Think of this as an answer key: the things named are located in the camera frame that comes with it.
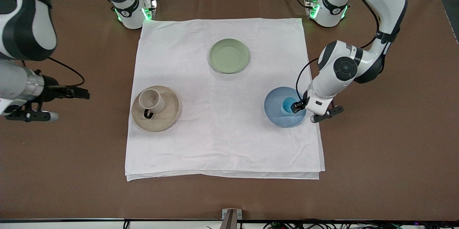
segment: white cloth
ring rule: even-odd
[[[208,63],[211,47],[234,38],[250,51],[237,74]],[[129,115],[125,174],[139,178],[206,174],[237,178],[318,179],[325,170],[318,124],[280,128],[264,113],[266,95],[295,88],[308,62],[301,19],[145,21],[131,106],[152,85],[178,93],[181,116],[169,129],[147,132]],[[305,70],[299,88],[311,82]]]

